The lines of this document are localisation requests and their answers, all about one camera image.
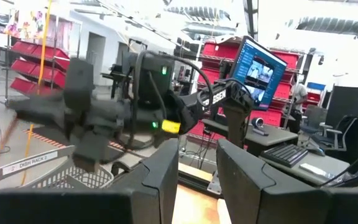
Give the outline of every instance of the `monitor screen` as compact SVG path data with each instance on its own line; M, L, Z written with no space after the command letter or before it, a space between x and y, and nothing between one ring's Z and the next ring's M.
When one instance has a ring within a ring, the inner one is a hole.
M231 77L244 82L254 99L254 109L267 110L287 63L249 37L244 37Z

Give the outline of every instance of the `wire basket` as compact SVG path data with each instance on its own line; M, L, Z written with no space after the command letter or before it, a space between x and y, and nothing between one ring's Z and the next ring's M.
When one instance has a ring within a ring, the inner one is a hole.
M75 167L71 159L67 159L56 169L23 187L33 189L102 189L109 187L113 180L114 176L103 167L99 166L94 173L87 173L85 170Z

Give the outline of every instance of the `yellow tag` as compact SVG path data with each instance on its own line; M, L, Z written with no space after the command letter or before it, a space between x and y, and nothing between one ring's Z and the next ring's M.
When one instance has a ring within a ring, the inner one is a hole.
M178 134L180 129L180 123L176 123L169 120L163 120L161 128L166 132Z

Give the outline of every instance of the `mouse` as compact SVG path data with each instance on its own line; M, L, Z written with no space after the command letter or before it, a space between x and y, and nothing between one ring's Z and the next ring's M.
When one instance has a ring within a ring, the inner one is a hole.
M311 152L313 154L319 155L319 156L325 156L326 154L324 153L324 151L320 148L312 148L312 149L308 149L308 152Z

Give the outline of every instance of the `person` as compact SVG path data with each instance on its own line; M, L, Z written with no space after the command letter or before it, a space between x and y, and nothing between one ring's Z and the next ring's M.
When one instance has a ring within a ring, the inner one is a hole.
M254 67L252 72L251 72L251 77L252 78L258 78L259 76L259 69L257 67Z
M302 104L308 100L308 92L303 84L297 83L296 79L296 74L294 74L291 80L291 96L295 98L290 115L295 120L288 120L288 127L292 133L298 134L302 122Z

